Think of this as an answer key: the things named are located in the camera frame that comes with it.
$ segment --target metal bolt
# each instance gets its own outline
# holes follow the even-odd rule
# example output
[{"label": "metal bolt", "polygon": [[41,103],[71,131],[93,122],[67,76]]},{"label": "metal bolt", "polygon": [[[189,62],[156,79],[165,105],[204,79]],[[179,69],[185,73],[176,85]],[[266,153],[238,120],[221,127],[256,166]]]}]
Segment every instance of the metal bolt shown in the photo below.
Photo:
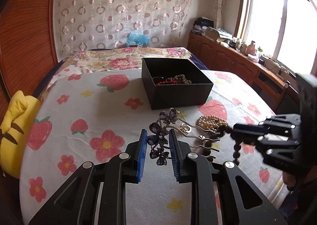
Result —
[{"label": "metal bolt", "polygon": [[91,168],[91,166],[92,166],[92,163],[91,163],[91,162],[84,162],[84,163],[82,164],[82,167],[83,167],[84,169],[89,169],[89,168]]},{"label": "metal bolt", "polygon": [[233,162],[226,162],[225,165],[227,168],[230,168],[230,169],[232,169],[235,166]]},{"label": "metal bolt", "polygon": [[127,154],[127,153],[120,153],[119,157],[120,157],[120,159],[127,159],[127,158],[129,158],[129,154]]},{"label": "metal bolt", "polygon": [[271,153],[273,153],[273,150],[272,150],[272,149],[269,149],[269,150],[266,151],[266,154],[267,154],[267,155],[270,155]]},{"label": "metal bolt", "polygon": [[198,157],[197,153],[191,152],[191,153],[188,154],[188,158],[196,159],[197,157]]}]

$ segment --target ring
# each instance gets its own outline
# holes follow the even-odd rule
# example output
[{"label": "ring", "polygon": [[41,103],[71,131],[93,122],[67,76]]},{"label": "ring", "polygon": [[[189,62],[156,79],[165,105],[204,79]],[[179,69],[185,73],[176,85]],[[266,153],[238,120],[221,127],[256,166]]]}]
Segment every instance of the ring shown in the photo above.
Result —
[{"label": "ring", "polygon": [[182,123],[180,125],[180,129],[186,134],[191,132],[191,127],[188,126],[186,123]]}]

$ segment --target yellow plush toy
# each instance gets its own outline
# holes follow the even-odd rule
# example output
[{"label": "yellow plush toy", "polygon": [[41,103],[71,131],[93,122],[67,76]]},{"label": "yellow plush toy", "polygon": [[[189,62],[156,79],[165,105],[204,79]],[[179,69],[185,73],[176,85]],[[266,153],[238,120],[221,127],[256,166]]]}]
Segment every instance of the yellow plush toy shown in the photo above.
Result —
[{"label": "yellow plush toy", "polygon": [[19,178],[23,153],[31,126],[41,107],[33,96],[17,91],[0,125],[0,165],[9,175]]}]

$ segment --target black box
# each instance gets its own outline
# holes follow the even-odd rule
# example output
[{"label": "black box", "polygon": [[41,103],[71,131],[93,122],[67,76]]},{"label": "black box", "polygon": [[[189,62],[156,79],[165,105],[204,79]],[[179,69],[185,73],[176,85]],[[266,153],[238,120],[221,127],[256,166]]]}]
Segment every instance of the black box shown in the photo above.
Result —
[{"label": "black box", "polygon": [[[155,85],[152,79],[180,74],[184,74],[192,84]],[[142,80],[153,110],[202,105],[214,85],[190,60],[176,58],[143,58]]]}]

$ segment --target wardrobe door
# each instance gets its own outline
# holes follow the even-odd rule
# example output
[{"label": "wardrobe door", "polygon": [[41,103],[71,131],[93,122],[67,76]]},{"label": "wardrobe door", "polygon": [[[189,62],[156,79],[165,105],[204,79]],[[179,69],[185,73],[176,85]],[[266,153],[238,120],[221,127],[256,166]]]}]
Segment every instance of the wardrobe door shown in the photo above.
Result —
[{"label": "wardrobe door", "polygon": [[10,97],[32,95],[57,64],[53,0],[8,0],[0,15],[0,68]]}]

